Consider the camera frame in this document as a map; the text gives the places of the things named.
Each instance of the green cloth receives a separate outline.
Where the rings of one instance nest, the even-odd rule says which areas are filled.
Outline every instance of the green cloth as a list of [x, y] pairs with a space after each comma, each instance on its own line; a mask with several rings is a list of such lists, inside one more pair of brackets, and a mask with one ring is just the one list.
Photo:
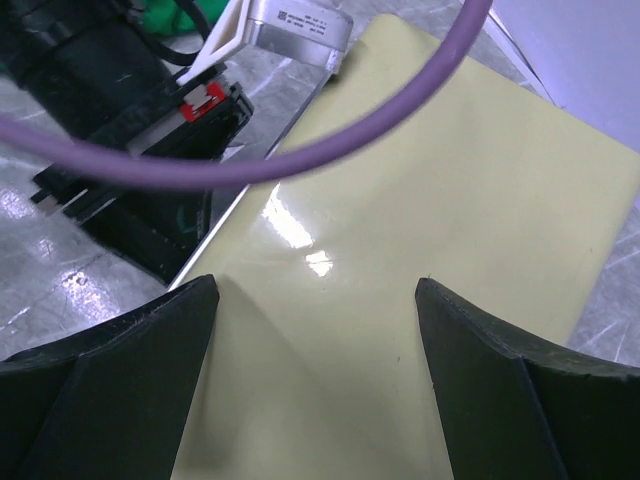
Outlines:
[[[213, 24], [222, 15], [228, 0], [197, 0], [200, 9]], [[195, 27], [189, 16], [173, 0], [145, 0], [143, 25], [149, 33], [175, 35], [189, 32]]]

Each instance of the white lever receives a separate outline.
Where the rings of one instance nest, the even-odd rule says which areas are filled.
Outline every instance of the white lever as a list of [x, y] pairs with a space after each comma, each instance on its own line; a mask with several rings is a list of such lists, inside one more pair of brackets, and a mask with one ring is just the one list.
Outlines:
[[350, 16], [316, 0], [230, 0], [178, 84], [224, 62], [246, 44], [337, 73], [352, 28]]

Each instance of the cable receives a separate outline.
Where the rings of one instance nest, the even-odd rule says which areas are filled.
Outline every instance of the cable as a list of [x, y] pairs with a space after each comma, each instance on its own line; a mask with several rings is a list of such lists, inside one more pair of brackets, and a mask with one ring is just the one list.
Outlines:
[[115, 150], [22, 125], [0, 115], [0, 141], [47, 158], [62, 169], [129, 187], [203, 191], [261, 183], [297, 175], [353, 153], [397, 126], [420, 108], [464, 60], [492, 0], [466, 0], [438, 50], [390, 100], [344, 130], [268, 161], [230, 163], [131, 157]]
[[[211, 24], [200, 8], [200, 5], [198, 5], [195, 0], [174, 1], [176, 5], [178, 5], [178, 12], [180, 12], [181, 10], [182, 12], [187, 14], [187, 16], [191, 19], [194, 26], [196, 27], [196, 30], [202, 37], [202, 40], [205, 41], [209, 36], [209, 32], [211, 31]], [[147, 33], [147, 31], [142, 27], [138, 28], [138, 32], [141, 34], [142, 38], [147, 43], [149, 48], [151, 48], [153, 53], [173, 65], [188, 67], [195, 61], [196, 57], [198, 56], [199, 52], [182, 53], [177, 52], [170, 47], [167, 47], [156, 37]]]

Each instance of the purple cable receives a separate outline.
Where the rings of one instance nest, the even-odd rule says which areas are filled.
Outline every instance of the purple cable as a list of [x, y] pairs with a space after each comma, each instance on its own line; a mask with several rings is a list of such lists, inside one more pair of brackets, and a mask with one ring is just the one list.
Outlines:
[[464, 60], [489, 14], [492, 0], [466, 0], [438, 50], [418, 74], [382, 106], [344, 130], [269, 161], [194, 162], [131, 157], [123, 152], [67, 139], [0, 115], [0, 141], [39, 155], [64, 170], [129, 187], [182, 191], [244, 186], [297, 175], [353, 153], [418, 110]]

